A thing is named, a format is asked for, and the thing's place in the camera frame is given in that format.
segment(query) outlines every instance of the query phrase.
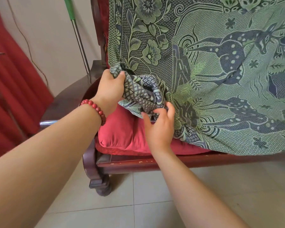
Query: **red bead bracelet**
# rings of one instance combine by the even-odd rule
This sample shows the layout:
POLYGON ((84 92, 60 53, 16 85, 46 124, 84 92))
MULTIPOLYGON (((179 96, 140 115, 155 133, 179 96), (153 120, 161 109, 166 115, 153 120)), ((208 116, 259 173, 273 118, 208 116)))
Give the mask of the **red bead bracelet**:
POLYGON ((106 117, 105 117, 103 111, 100 109, 100 107, 98 107, 96 103, 94 103, 93 101, 91 101, 91 100, 89 100, 89 99, 85 99, 85 100, 83 100, 83 101, 80 103, 80 105, 83 105, 83 104, 89 104, 89 105, 91 105, 91 106, 98 112, 98 114, 99 114, 100 117, 101 117, 101 125, 103 126, 103 125, 105 124, 105 122, 106 122, 107 119, 106 119, 106 117))

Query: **red curtain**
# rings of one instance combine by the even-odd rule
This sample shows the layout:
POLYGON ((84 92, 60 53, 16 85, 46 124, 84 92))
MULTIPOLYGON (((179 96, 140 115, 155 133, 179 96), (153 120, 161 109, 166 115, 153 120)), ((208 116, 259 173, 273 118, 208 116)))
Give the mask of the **red curtain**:
POLYGON ((0 156, 39 130, 53 96, 0 17, 0 156))

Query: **wooden chair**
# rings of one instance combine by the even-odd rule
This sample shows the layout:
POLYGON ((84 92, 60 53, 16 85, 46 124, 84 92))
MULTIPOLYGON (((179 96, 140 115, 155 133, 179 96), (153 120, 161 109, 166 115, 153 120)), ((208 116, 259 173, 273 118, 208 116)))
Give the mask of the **wooden chair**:
MULTIPOLYGON (((97 92, 102 72, 107 68, 105 61, 107 47, 97 0, 91 0, 91 7, 97 40, 101 47, 101 60, 93 61, 88 76, 76 81, 55 97, 53 103, 43 115, 41 122, 61 119, 78 107, 83 99, 90 99, 97 92)), ((95 142, 98 142, 98 140, 94 139, 83 155, 83 165, 85 172, 90 179, 89 187, 95 188, 97 193, 101 196, 109 195, 112 190, 109 181, 110 174, 159 170, 159 167, 152 156, 102 154, 95 148, 95 142)), ((263 156, 235 156, 211 151, 196 155, 179 155, 179 159, 189 168, 271 161, 283 158, 285 158, 285 153, 263 156)))

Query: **green patterned blanket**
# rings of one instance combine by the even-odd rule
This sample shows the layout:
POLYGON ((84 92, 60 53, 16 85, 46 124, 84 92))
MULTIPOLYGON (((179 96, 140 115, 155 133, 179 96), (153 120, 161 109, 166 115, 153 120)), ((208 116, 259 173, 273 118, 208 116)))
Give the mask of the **green patterned blanket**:
POLYGON ((176 108, 175 138, 235 155, 285 150, 285 0, 109 0, 120 105, 176 108))

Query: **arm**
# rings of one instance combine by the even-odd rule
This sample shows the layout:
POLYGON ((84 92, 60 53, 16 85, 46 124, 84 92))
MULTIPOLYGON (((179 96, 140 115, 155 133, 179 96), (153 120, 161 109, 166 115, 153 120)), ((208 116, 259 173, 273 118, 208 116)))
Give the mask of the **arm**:
POLYGON ((168 112, 159 108, 156 123, 142 113, 151 153, 158 163, 175 206, 186 227, 247 228, 243 220, 209 190, 172 152, 175 109, 167 103, 168 112))
MULTIPOLYGON (((122 97, 125 74, 105 70, 92 99, 111 114, 122 97)), ((101 125, 89 105, 0 157, 0 227, 34 227, 76 168, 101 125)))

